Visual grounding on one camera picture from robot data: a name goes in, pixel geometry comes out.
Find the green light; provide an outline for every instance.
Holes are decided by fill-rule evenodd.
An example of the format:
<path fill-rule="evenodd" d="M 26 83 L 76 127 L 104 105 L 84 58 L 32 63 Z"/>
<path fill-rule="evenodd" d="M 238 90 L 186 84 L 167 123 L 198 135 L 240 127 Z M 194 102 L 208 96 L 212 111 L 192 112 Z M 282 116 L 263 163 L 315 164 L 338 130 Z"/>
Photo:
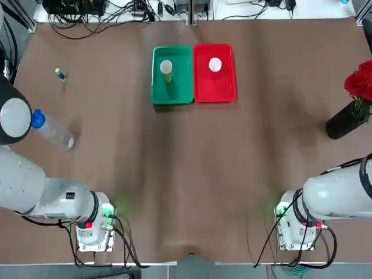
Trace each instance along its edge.
<path fill-rule="evenodd" d="M 109 215 L 114 215 L 114 207 L 109 203 L 104 203 L 102 205 L 102 215 L 108 217 Z"/>

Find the black vase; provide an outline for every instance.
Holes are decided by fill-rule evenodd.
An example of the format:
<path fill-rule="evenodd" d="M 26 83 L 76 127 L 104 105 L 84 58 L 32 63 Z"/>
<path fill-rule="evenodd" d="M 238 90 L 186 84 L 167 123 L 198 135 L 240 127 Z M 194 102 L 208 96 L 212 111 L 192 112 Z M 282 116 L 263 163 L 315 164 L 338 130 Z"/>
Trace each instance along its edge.
<path fill-rule="evenodd" d="M 355 113 L 354 103 L 355 101 L 348 104 L 325 124 L 325 130 L 331 139 L 342 138 L 367 121 L 365 116 Z"/>

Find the blue bottle cap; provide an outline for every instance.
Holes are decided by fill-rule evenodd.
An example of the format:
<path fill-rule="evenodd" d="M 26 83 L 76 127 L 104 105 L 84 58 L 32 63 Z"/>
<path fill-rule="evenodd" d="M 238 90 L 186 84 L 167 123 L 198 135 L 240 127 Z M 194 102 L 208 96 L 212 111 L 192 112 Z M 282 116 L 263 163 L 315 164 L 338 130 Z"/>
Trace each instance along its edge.
<path fill-rule="evenodd" d="M 42 114 L 41 110 L 36 109 L 31 119 L 31 126 L 35 129 L 41 128 L 45 123 L 45 115 Z"/>

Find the gray floor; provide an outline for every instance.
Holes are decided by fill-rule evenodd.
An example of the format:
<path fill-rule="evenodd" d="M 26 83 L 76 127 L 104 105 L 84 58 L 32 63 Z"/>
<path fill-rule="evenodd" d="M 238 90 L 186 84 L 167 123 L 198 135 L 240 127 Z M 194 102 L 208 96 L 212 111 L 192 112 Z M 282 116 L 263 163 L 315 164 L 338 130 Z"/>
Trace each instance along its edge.
<path fill-rule="evenodd" d="M 34 0 L 19 0 L 29 14 L 33 14 L 35 9 Z M 358 10 L 365 0 L 353 0 L 355 9 Z M 20 26 L 13 19 L 9 19 L 9 23 L 13 28 L 17 38 L 19 48 L 19 58 L 21 58 L 24 50 L 26 49 L 26 42 L 28 33 L 27 30 Z M 0 31 L 0 40 L 4 43 L 6 49 L 9 49 L 8 39 L 2 29 Z M 70 265 L 48 265 L 48 266 L 0 266 L 0 279 L 5 278 L 21 278 L 21 279 L 40 279 L 40 278 L 54 278 L 54 279 L 67 279 L 67 278 L 98 278 L 113 276 L 120 273 L 120 270 L 103 268 L 83 268 L 78 269 Z M 274 268 L 274 273 L 277 279 L 285 278 L 299 278 L 299 276 L 291 276 L 285 274 L 279 267 Z M 334 264 L 326 270 L 317 271 L 311 270 L 303 277 L 305 279 L 358 279 L 370 278 L 372 274 L 372 265 L 369 264 Z M 176 267 L 168 269 L 167 267 L 150 267 L 142 271 L 142 278 L 144 279 L 201 279 L 201 278 L 214 278 L 214 279 L 264 279 L 267 278 L 266 268 L 259 266 L 253 269 L 251 265 L 223 265 L 216 266 L 214 262 L 203 260 L 197 256 L 188 256 L 180 261 Z"/>

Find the green tray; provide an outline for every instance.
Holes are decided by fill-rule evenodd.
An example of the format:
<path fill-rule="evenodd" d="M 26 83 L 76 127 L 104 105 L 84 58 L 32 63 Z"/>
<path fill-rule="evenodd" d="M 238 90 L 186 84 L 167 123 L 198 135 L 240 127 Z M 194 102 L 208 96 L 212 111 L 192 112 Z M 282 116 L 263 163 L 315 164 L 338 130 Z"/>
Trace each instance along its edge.
<path fill-rule="evenodd" d="M 172 81 L 166 83 L 160 63 L 172 63 Z M 159 46 L 153 50 L 151 101 L 155 105 L 191 103 L 194 98 L 192 49 L 189 45 Z"/>

